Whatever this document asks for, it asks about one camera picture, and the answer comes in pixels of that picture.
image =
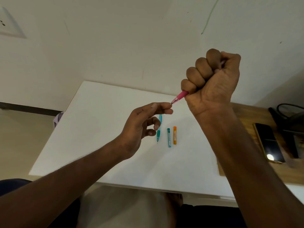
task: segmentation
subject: phone screen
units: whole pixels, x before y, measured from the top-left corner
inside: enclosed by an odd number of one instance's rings
[[[285,162],[285,159],[275,139],[271,127],[268,125],[255,123],[254,128],[266,158],[269,161],[281,162],[281,163]]]

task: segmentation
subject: foot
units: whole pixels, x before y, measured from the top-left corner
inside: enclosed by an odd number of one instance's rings
[[[174,193],[165,193],[165,199],[167,202],[167,212],[169,217],[169,227],[176,227],[177,213],[183,202],[183,195]]]

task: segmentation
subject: orange lead case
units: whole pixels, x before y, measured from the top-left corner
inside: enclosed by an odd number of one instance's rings
[[[173,126],[173,144],[176,145],[176,126]]]

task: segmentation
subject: switch plate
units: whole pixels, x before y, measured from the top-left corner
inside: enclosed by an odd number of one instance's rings
[[[25,38],[17,22],[4,7],[0,7],[0,34]]]

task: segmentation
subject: white table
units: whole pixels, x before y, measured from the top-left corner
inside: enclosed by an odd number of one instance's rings
[[[118,136],[136,107],[174,96],[84,81],[30,171],[44,176]],[[160,141],[144,138],[137,153],[98,182],[161,191],[217,195],[233,199],[226,177],[185,100],[164,115]],[[168,148],[167,128],[177,126],[177,145]],[[302,202],[304,187],[287,185]]]

